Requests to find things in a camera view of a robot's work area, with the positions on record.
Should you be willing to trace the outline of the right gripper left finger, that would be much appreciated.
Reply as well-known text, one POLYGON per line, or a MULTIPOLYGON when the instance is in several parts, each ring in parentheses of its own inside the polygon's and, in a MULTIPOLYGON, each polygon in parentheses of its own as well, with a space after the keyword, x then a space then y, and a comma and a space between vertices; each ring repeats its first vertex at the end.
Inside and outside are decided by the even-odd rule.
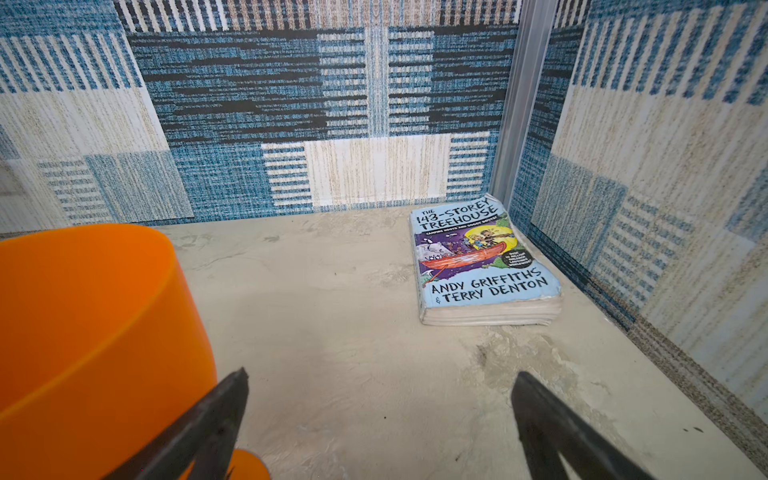
POLYGON ((220 381, 108 479, 228 479, 249 394, 240 368, 220 381))

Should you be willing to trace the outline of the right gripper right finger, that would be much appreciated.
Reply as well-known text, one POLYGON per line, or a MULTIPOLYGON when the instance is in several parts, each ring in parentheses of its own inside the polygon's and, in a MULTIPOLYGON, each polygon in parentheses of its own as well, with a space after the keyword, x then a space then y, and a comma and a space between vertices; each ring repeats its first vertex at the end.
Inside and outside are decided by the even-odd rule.
POLYGON ((534 375, 521 371, 511 405, 533 479, 650 479, 652 476, 600 435, 534 375))

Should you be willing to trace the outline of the orange back wine glass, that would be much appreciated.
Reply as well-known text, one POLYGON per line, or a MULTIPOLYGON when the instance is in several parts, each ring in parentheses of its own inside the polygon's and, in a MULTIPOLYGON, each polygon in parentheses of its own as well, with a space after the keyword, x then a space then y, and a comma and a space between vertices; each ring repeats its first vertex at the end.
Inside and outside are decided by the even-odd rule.
MULTIPOLYGON (((3 478, 108 479, 224 378, 164 234, 104 224, 2 242, 3 478)), ((236 444, 230 468, 269 477, 236 444)))

